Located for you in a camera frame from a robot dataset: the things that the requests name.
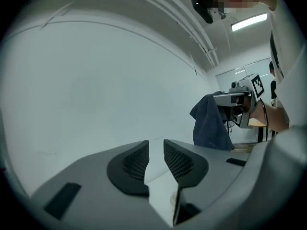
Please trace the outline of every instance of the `white panel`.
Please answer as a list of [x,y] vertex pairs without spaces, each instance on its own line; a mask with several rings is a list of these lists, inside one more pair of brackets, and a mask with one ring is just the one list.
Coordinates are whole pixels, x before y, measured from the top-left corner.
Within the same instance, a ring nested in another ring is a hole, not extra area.
[[178,183],[172,173],[168,171],[159,178],[147,184],[149,187],[149,203],[157,211],[159,216],[173,227],[173,210],[170,201],[173,192],[177,192]]
[[165,173],[163,139],[193,143],[192,107],[211,93],[182,60],[95,23],[27,30],[0,51],[10,157],[28,194],[77,159],[148,139],[145,182]]
[[247,74],[245,72],[244,67],[237,68],[236,70],[232,70],[221,75],[216,76],[217,82],[220,87],[220,91],[229,92],[231,88],[231,83],[239,81],[246,77]]

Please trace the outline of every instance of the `table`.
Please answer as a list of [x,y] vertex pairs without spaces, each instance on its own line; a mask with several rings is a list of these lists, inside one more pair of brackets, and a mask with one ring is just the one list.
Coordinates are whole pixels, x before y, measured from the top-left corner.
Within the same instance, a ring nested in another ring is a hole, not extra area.
[[263,141],[263,128],[266,127],[262,122],[258,121],[255,118],[249,120],[248,126],[258,127],[258,139],[257,142],[260,143]]

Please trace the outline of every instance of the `dark blue towel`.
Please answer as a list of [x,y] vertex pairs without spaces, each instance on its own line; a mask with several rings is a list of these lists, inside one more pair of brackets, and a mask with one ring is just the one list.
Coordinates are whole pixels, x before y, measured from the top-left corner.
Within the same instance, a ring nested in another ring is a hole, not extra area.
[[227,121],[222,107],[215,103],[213,95],[208,94],[190,112],[195,119],[193,131],[194,145],[230,151],[234,148],[224,123]]

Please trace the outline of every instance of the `ceiling-mounted camera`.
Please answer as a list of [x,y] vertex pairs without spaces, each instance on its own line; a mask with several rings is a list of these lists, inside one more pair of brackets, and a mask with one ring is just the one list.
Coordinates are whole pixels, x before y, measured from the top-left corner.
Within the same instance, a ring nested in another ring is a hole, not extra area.
[[[213,23],[213,0],[192,0],[192,5],[194,10],[205,20],[206,23]],[[224,13],[224,7],[218,6],[217,10],[220,19],[226,18],[226,13]]]

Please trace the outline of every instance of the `hand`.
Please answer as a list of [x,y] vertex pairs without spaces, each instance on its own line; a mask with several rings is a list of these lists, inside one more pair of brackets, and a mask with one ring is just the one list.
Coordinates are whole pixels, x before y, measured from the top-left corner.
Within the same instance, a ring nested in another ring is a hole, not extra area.
[[[244,113],[247,113],[250,110],[251,97],[249,95],[244,96],[243,106],[240,107],[240,110]],[[250,114],[250,118],[259,118],[263,115],[262,103],[258,102],[256,106],[256,110]]]

